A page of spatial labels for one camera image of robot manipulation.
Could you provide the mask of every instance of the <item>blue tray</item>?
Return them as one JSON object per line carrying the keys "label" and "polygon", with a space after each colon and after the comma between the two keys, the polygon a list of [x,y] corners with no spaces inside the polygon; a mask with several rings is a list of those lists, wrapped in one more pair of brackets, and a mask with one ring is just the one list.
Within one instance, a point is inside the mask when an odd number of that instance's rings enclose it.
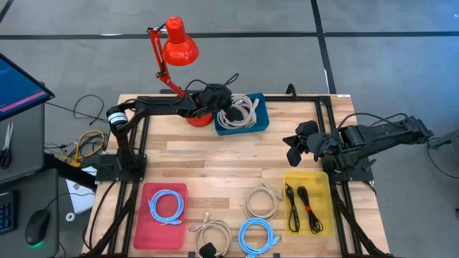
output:
{"label": "blue tray", "polygon": [[268,109],[266,108],[265,96],[261,92],[246,94],[246,96],[248,96],[252,102],[256,98],[260,100],[257,108],[255,108],[255,113],[257,114],[257,123],[255,123],[255,125],[252,126],[251,128],[240,128],[240,129],[234,129],[234,130],[227,130],[227,129],[224,129],[218,123],[218,119],[217,119],[218,113],[215,113],[214,114],[214,117],[215,117],[214,124],[215,124],[215,130],[217,131],[218,135],[262,132],[266,130],[266,128],[269,126],[270,119],[268,117]]}

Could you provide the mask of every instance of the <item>desk lamp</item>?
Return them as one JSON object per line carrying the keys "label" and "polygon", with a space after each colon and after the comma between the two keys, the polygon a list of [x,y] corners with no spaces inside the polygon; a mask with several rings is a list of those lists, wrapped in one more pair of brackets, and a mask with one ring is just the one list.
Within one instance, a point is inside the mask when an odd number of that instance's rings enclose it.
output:
{"label": "desk lamp", "polygon": [[[172,82],[166,64],[185,66],[190,65],[198,58],[198,46],[191,37],[186,35],[184,22],[180,17],[172,16],[167,19],[165,24],[156,28],[148,28],[147,32],[159,66],[156,78],[169,86],[179,97],[186,97],[188,93]],[[161,46],[160,40],[162,32],[166,32],[168,35],[164,48]],[[190,125],[202,127],[210,124],[213,119],[212,114],[206,114],[200,118],[187,118],[186,120]]]}

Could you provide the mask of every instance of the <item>monitor screen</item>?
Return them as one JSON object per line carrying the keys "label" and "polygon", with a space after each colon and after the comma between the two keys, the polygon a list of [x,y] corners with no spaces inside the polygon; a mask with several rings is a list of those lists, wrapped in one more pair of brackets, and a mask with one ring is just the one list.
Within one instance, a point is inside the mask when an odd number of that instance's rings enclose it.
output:
{"label": "monitor screen", "polygon": [[0,54],[0,121],[52,97],[52,92]]}

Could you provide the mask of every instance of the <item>wooden tabletop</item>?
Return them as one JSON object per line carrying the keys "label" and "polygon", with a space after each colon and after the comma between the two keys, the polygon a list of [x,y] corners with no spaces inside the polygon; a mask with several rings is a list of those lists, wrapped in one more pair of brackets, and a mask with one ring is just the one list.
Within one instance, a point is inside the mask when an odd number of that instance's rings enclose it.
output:
{"label": "wooden tabletop", "polygon": [[[119,101],[136,98],[137,95],[121,95]],[[354,112],[349,96],[331,95],[336,124]],[[312,102],[267,102],[270,125],[265,132],[241,135],[218,136],[213,123],[204,128],[194,128],[178,115],[153,116],[150,119],[146,155],[148,166],[143,183],[140,185],[133,222],[129,257],[186,257],[193,252],[194,233],[189,228],[202,222],[206,211],[211,219],[226,221],[233,234],[233,243],[226,257],[245,257],[237,242],[240,225],[245,221],[243,204],[245,196],[260,181],[268,183],[279,193],[283,193],[283,173],[286,171],[320,171],[321,163],[313,161],[312,155],[303,155],[303,161],[297,168],[289,166],[285,154],[289,147],[282,142],[285,136],[294,134],[297,125],[308,120],[317,120],[316,108]],[[328,128],[326,109],[323,108]],[[356,119],[347,120],[347,125],[356,124]],[[136,137],[137,146],[141,135]],[[111,153],[117,148],[114,137],[110,137],[108,149]],[[136,217],[141,198],[141,188],[148,182],[185,183],[188,187],[186,207],[185,242],[179,251],[137,250],[132,245],[136,230]],[[98,186],[94,207],[110,183]],[[351,182],[351,197],[354,203],[356,219],[369,238],[383,252],[388,252],[387,240],[382,226],[381,216],[373,191],[363,183]],[[93,244],[99,240],[113,221],[115,205],[120,184],[116,183],[104,201],[93,235]],[[268,196],[258,193],[252,199],[252,207],[260,212],[271,206]],[[279,203],[277,216],[270,221],[275,235],[281,240],[264,257],[280,253],[282,257],[340,257],[339,240],[317,236],[292,236],[284,232],[284,205]],[[95,209],[91,214],[93,220]],[[118,232],[116,251],[120,252],[125,222]],[[345,223],[349,251],[353,252],[350,229]],[[265,244],[266,232],[256,226],[250,228],[245,237],[248,244],[260,248]],[[209,229],[205,241],[212,241],[216,248],[224,246],[224,237],[218,231]]]}

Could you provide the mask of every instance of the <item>black charging cable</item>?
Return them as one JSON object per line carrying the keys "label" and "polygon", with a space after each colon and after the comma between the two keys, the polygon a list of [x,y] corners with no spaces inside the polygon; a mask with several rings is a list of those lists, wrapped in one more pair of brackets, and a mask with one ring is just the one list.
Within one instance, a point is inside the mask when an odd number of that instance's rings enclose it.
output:
{"label": "black charging cable", "polygon": [[[295,206],[295,196],[294,196],[293,188],[292,186],[289,186],[287,183],[285,184],[285,195],[288,197],[290,200],[290,205],[292,206],[292,210],[290,212],[290,216],[288,217],[288,228],[292,232],[299,232],[300,231],[300,218],[298,217],[298,211]],[[291,219],[293,216],[293,223],[295,224],[295,229],[292,229],[291,226]]]}
{"label": "black charging cable", "polygon": [[301,198],[301,201],[303,201],[304,206],[306,207],[306,211],[308,212],[309,228],[311,228],[311,232],[313,234],[317,234],[320,231],[323,231],[322,222],[317,219],[316,215],[313,213],[313,210],[311,209],[311,206],[309,204],[309,195],[308,195],[308,191],[306,190],[306,187],[300,186],[298,187],[296,192],[298,196]]}

